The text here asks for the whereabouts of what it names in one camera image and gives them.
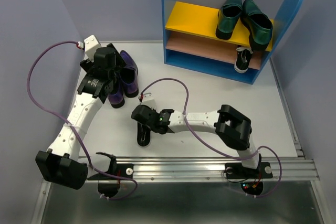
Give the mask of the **black sneaker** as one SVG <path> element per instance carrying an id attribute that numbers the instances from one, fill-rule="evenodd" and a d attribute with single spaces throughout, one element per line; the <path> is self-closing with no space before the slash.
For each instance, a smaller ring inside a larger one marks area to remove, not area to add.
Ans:
<path id="1" fill-rule="evenodd" d="M 253 56 L 253 51 L 251 48 L 241 45 L 237 45 L 236 51 L 237 59 L 234 64 L 234 69 L 238 73 L 245 73 L 249 68 L 249 64 Z"/>
<path id="2" fill-rule="evenodd" d="M 137 144 L 142 147 L 148 147 L 151 143 L 151 130 L 140 123 L 137 123 Z"/>

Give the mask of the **purple loafer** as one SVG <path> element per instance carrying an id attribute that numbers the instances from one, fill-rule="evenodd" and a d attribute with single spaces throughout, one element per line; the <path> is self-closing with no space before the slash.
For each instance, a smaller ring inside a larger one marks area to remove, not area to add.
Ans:
<path id="1" fill-rule="evenodd" d="M 111 106 L 115 109 L 121 108 L 125 104 L 122 86 L 119 82 L 117 82 L 113 86 L 112 92 L 108 95 L 108 100 Z"/>
<path id="2" fill-rule="evenodd" d="M 120 51 L 120 56 L 126 63 L 119 73 L 121 85 L 126 97 L 134 98 L 139 94 L 138 67 L 133 58 L 124 50 Z"/>

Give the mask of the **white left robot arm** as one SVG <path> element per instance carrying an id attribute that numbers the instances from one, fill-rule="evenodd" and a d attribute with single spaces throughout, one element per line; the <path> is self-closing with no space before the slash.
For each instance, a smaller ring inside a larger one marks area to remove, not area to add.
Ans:
<path id="1" fill-rule="evenodd" d="M 126 66 L 112 43 L 98 47 L 93 59 L 80 63 L 86 72 L 75 96 L 75 102 L 59 135 L 46 151 L 39 151 L 35 162 L 44 180 L 78 190 L 92 171 L 92 160 L 78 162 L 79 152 L 85 150 L 83 139 L 97 112 L 108 96 L 118 90 L 117 73 Z"/>

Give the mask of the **green loafer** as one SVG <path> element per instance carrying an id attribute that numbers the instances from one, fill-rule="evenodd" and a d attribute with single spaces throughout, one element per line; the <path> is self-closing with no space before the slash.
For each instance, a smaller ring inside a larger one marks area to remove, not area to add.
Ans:
<path id="1" fill-rule="evenodd" d="M 248 39 L 252 51 L 266 50 L 272 39 L 273 24 L 253 0 L 243 2 L 240 20 L 249 31 Z"/>
<path id="2" fill-rule="evenodd" d="M 242 0 L 226 0 L 218 10 L 216 37 L 229 40 L 242 13 Z"/>

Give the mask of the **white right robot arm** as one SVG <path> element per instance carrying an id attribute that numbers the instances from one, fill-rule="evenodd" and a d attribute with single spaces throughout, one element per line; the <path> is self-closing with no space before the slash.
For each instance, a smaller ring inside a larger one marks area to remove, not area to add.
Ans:
<path id="1" fill-rule="evenodd" d="M 271 179 L 270 164 L 261 160 L 251 140 L 251 120 L 230 105 L 217 111 L 188 113 L 173 109 L 156 112 L 147 105 L 138 105 L 131 117 L 138 123 L 138 144 L 150 143 L 150 133 L 167 134 L 190 131 L 217 135 L 224 144 L 238 153 L 238 160 L 225 165 L 227 179 Z"/>

